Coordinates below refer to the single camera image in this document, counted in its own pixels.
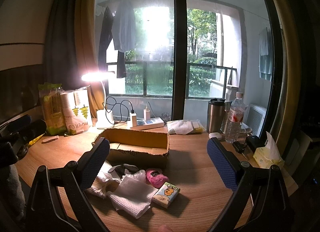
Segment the pink fuzzy plush pouch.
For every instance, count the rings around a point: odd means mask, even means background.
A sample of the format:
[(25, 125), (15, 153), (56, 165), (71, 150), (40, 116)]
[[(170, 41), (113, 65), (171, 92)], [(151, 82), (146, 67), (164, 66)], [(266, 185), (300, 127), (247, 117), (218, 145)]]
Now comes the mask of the pink fuzzy plush pouch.
[(157, 168), (148, 168), (146, 170), (146, 178), (157, 189), (160, 189), (165, 182), (169, 181), (169, 178), (163, 175), (162, 170)]

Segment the hanging grey shirt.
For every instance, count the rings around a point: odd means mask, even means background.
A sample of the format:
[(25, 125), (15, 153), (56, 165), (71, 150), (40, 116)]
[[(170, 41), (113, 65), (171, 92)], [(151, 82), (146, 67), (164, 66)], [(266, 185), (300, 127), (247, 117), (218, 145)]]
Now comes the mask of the hanging grey shirt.
[(112, 25), (114, 49), (125, 53), (136, 47), (136, 17), (129, 0), (122, 0)]

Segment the clear water bottle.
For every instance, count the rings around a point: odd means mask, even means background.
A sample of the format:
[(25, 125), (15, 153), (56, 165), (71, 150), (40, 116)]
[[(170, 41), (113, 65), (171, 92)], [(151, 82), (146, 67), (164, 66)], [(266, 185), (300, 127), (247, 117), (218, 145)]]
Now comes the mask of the clear water bottle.
[(243, 93), (237, 92), (235, 99), (230, 105), (227, 127), (225, 131), (225, 141), (231, 144), (239, 137), (241, 124), (247, 108), (247, 106), (244, 104), (243, 97)]

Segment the steel thermos mug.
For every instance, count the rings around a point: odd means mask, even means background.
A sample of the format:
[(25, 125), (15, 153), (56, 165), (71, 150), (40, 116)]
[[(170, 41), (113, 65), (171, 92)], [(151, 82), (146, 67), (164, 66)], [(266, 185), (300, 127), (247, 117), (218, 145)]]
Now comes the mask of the steel thermos mug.
[(225, 99), (213, 98), (208, 102), (207, 132), (219, 132), (225, 114)]

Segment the white earbuds case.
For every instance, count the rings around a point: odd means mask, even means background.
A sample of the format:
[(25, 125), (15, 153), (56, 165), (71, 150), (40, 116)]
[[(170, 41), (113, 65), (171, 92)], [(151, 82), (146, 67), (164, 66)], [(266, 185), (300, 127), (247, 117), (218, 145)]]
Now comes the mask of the white earbuds case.
[(217, 138), (218, 140), (222, 139), (222, 134), (220, 134), (219, 132), (213, 132), (213, 133), (209, 133), (209, 138)]

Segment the white charger right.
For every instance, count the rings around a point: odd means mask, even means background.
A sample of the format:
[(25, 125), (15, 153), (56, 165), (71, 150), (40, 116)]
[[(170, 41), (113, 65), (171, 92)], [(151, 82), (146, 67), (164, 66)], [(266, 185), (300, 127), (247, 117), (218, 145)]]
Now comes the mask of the white charger right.
[(145, 108), (144, 109), (144, 120), (145, 121), (150, 121), (151, 117), (150, 117), (150, 110), (149, 108)]

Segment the white waffle cloth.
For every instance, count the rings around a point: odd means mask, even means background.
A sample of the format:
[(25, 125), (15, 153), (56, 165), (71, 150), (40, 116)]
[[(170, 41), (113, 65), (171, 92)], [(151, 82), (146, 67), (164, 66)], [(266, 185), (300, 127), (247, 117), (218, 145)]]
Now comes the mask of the white waffle cloth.
[(151, 185), (125, 176), (114, 192), (107, 192), (116, 211), (123, 210), (139, 219), (150, 208), (152, 196), (158, 191)]

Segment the hanging teal towel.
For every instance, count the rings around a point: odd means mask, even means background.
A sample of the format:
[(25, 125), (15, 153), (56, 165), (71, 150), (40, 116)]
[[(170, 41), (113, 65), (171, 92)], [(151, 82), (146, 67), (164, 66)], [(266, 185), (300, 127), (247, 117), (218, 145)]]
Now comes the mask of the hanging teal towel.
[(259, 75), (260, 78), (271, 81), (273, 73), (273, 43), (269, 28), (265, 27), (259, 33)]

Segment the white frilly cloth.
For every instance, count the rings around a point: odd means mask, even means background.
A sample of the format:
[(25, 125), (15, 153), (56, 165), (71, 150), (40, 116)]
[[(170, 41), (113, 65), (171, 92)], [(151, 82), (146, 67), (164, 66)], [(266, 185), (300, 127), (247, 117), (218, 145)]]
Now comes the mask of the white frilly cloth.
[(113, 171), (109, 173), (108, 171), (112, 168), (112, 165), (105, 161), (99, 170), (93, 184), (86, 192), (93, 194), (97, 197), (105, 199), (107, 197), (108, 191), (113, 191), (121, 182), (121, 178), (118, 174)]

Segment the cartoon tissue pack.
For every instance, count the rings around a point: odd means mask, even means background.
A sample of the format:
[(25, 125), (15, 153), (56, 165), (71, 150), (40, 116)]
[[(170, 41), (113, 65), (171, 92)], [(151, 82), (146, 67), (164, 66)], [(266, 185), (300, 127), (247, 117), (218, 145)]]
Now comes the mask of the cartoon tissue pack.
[(161, 188), (152, 196), (152, 202), (158, 204), (165, 209), (171, 205), (177, 195), (180, 193), (180, 188), (169, 182), (165, 182)]

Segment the white desk lamp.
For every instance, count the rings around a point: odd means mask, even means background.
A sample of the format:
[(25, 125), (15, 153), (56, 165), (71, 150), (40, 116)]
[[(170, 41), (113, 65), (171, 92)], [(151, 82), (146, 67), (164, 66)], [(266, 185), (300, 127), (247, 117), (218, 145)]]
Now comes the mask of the white desk lamp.
[(82, 75), (81, 79), (89, 84), (88, 96), (89, 105), (92, 110), (92, 115), (96, 118), (95, 127), (97, 129), (106, 129), (112, 126), (112, 119), (107, 118), (106, 111), (106, 89), (105, 82), (109, 79), (115, 78), (114, 71), (89, 71)]

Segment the grey sock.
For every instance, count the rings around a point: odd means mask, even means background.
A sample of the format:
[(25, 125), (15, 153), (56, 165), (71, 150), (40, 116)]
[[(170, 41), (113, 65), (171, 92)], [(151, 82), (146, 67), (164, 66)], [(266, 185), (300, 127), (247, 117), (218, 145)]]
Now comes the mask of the grey sock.
[(119, 179), (122, 179), (124, 175), (135, 174), (139, 170), (140, 169), (135, 165), (120, 164), (120, 165), (116, 165), (116, 166), (111, 167), (108, 170), (108, 173), (114, 178), (118, 177)]

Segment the paper cup pack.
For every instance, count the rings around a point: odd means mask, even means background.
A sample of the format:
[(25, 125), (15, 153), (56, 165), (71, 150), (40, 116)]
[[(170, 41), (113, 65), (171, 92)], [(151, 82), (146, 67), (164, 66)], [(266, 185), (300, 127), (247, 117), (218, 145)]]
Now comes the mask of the paper cup pack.
[(75, 135), (86, 132), (92, 126), (87, 87), (60, 94), (67, 133)]

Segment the white power strip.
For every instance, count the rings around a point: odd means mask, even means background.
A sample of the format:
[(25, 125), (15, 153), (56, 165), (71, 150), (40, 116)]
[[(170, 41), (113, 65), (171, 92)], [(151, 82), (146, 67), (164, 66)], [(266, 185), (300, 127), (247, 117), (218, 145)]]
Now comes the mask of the white power strip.
[(137, 120), (137, 125), (132, 126), (131, 121), (127, 122), (127, 129), (132, 130), (146, 130), (146, 129), (153, 129), (153, 128), (160, 128), (164, 126), (164, 121), (161, 118), (151, 118), (148, 121), (144, 119)]

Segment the green yellow snack bag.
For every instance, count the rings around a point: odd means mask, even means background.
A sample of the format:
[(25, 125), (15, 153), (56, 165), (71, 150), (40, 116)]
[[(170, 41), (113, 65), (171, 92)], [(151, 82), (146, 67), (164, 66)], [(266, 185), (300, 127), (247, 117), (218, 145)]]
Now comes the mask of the green yellow snack bag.
[(38, 90), (48, 134), (58, 135), (67, 132), (60, 97), (60, 94), (63, 92), (62, 84), (46, 82), (39, 84)]

